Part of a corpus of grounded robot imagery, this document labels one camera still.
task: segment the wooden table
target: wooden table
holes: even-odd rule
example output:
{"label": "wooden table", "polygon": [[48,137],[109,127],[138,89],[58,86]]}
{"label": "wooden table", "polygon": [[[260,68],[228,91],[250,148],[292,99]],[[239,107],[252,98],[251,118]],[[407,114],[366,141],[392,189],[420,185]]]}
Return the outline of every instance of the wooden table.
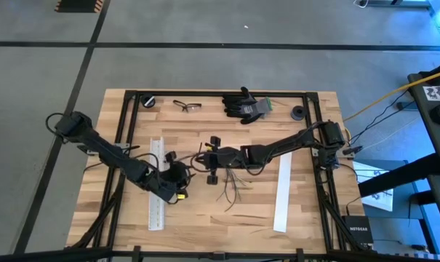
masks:
{"label": "wooden table", "polygon": [[[115,138],[124,92],[107,90],[105,93],[96,130],[109,141]],[[323,119],[339,122],[344,129],[336,92],[319,92],[319,98]],[[172,103],[174,99],[202,103],[202,108],[187,114]],[[182,157],[197,152],[200,142],[209,142],[212,135],[222,139],[221,146],[238,148],[272,143],[305,129],[304,121],[296,122],[289,115],[292,107],[302,104],[299,99],[272,98],[271,101],[273,111],[265,119],[242,125],[239,119],[225,115],[219,97],[156,97],[153,108],[139,107],[132,144],[140,148],[131,155],[149,152],[151,138],[163,137],[165,151],[176,151],[178,157]],[[310,107],[315,121],[313,105]],[[351,161],[341,162],[352,166]],[[95,163],[98,158],[89,157],[87,165]],[[296,248],[302,248],[304,253],[325,253],[310,149],[292,153],[286,233],[273,230],[278,168],[279,158],[268,164],[259,176],[237,170],[240,178],[251,183],[249,187],[240,188],[241,200],[228,212],[225,212],[229,207],[226,199],[217,200],[223,191],[225,170],[217,171],[220,182],[216,186],[207,185],[207,174],[199,173],[188,187],[189,197],[166,206],[163,231],[148,230],[148,193],[126,180],[114,250],[132,250],[139,245],[144,251],[164,252],[295,253]],[[85,172],[67,245],[79,240],[97,217],[107,171],[106,166],[100,165]],[[343,214],[346,204],[360,196],[359,188],[349,168],[341,167],[334,174]],[[233,195],[233,189],[228,187],[228,190]],[[351,215],[363,215],[360,199],[350,205],[350,211]],[[105,239],[108,221],[103,230]],[[335,234],[334,221],[329,224]]]}

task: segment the metal ruler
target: metal ruler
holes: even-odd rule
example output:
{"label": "metal ruler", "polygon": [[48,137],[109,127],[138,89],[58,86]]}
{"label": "metal ruler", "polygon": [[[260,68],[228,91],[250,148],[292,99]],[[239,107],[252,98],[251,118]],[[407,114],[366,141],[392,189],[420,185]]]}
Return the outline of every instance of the metal ruler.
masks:
{"label": "metal ruler", "polygon": [[[164,162],[164,141],[150,140],[150,152],[159,160],[159,170],[165,171],[166,164]],[[156,166],[155,157],[150,156],[150,163]],[[164,228],[164,201],[154,193],[148,193],[148,230],[163,230]]]}
{"label": "metal ruler", "polygon": [[278,189],[276,190],[273,230],[286,233],[289,185],[291,183],[292,152],[279,157]]}

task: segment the black and yellow striped object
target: black and yellow striped object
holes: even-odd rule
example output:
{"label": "black and yellow striped object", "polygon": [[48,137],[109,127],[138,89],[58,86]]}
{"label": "black and yellow striped object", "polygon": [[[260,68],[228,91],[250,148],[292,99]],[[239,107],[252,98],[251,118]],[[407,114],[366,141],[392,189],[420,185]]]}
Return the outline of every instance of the black and yellow striped object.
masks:
{"label": "black and yellow striped object", "polygon": [[91,12],[98,13],[105,0],[59,0],[56,12]]}

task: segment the black glove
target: black glove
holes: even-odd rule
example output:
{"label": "black glove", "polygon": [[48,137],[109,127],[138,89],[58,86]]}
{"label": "black glove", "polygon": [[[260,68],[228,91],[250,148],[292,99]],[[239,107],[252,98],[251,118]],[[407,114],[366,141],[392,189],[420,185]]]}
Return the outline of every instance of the black glove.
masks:
{"label": "black glove", "polygon": [[226,116],[238,117],[241,124],[250,124],[271,111],[271,102],[268,98],[256,101],[246,87],[241,87],[241,96],[224,95]]}

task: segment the concrete floor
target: concrete floor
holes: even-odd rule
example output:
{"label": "concrete floor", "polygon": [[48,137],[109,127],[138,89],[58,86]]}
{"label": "concrete floor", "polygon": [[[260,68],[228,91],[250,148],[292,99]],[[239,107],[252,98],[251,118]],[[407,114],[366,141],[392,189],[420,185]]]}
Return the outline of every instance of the concrete floor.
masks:
{"label": "concrete floor", "polygon": [[[56,13],[55,4],[0,1],[0,40],[89,41],[98,15]],[[111,2],[99,41],[440,45],[440,34],[426,11],[360,9],[352,1],[118,0]],[[14,247],[52,141],[44,119],[63,111],[84,53],[0,47],[0,254]],[[76,110],[96,120],[107,88],[246,86],[334,90],[343,116],[350,116],[405,84],[407,74],[439,64],[440,52],[102,48],[94,51]],[[346,126],[358,133],[393,99]],[[401,112],[367,132],[360,144],[376,143],[418,117]],[[413,161],[432,151],[416,120],[358,156]],[[63,146],[28,251],[63,247],[85,162],[73,146]]]}

